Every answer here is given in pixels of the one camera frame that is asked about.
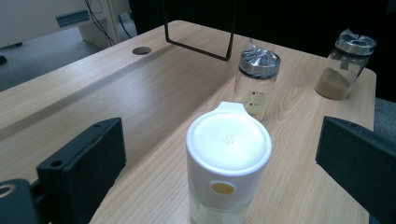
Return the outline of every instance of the dark background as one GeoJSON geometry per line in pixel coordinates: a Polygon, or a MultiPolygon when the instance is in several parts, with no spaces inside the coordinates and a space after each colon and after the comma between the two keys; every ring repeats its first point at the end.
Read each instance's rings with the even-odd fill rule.
{"type": "MultiPolygon", "coordinates": [[[[368,35],[377,46],[367,68],[376,73],[375,96],[396,102],[396,12],[388,0],[236,0],[235,33],[327,57],[341,32],[368,35]]],[[[163,25],[162,0],[130,0],[139,34],[163,25]]],[[[170,21],[231,30],[233,0],[166,0],[170,21]]]]}

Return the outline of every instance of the light wood tabletop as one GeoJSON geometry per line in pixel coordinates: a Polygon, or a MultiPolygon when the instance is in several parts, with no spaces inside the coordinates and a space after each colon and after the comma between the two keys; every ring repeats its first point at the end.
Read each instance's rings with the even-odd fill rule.
{"type": "MultiPolygon", "coordinates": [[[[184,21],[172,39],[225,54],[229,34],[184,21]]],[[[159,27],[0,92],[0,181],[24,178],[95,122],[122,118],[127,164],[92,223],[191,223],[186,132],[220,102],[233,101],[236,35],[224,62],[171,45],[159,27]],[[151,53],[135,55],[138,47],[151,53]]],[[[375,73],[364,69],[345,100],[315,92],[325,58],[254,40],[282,62],[262,123],[273,154],[245,223],[368,223],[368,213],[316,164],[323,116],[374,127],[375,73]]]]}

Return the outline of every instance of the yellow dot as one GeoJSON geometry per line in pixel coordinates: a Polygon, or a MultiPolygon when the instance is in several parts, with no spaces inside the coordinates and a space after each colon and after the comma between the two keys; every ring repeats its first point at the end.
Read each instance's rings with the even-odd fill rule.
{"type": "Polygon", "coordinates": [[[212,189],[219,194],[232,194],[233,186],[226,183],[215,183],[212,184],[212,189]]]}

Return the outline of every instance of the glass shaker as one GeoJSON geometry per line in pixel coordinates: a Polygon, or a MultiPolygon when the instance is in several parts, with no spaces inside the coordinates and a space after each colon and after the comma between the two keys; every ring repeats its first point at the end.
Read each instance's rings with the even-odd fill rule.
{"type": "Polygon", "coordinates": [[[279,72],[280,58],[250,43],[241,53],[235,78],[234,101],[256,120],[264,118],[279,72]]]}
{"type": "Polygon", "coordinates": [[[346,29],[335,42],[315,90],[323,97],[342,100],[369,62],[376,42],[369,36],[346,29]]]}

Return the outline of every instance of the black cable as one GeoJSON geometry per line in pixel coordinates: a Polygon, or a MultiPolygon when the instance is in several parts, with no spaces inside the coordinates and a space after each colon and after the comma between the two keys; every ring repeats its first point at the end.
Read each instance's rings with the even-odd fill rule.
{"type": "Polygon", "coordinates": [[[125,31],[125,34],[127,34],[129,38],[132,38],[133,36],[131,36],[131,35],[126,31],[126,29],[125,29],[125,27],[124,27],[124,25],[123,25],[123,21],[122,21],[121,15],[119,15],[119,21],[120,21],[120,24],[121,24],[121,26],[122,26],[122,29],[125,31]]]}
{"type": "Polygon", "coordinates": [[[85,0],[85,4],[87,5],[88,10],[90,11],[90,15],[93,21],[93,24],[95,24],[95,26],[105,35],[107,36],[108,39],[108,43],[110,46],[115,45],[116,43],[114,42],[114,40],[108,35],[108,33],[106,32],[105,28],[102,26],[102,24],[99,22],[99,20],[96,18],[96,16],[94,15],[94,13],[91,10],[91,4],[88,2],[88,0],[85,0]]]}

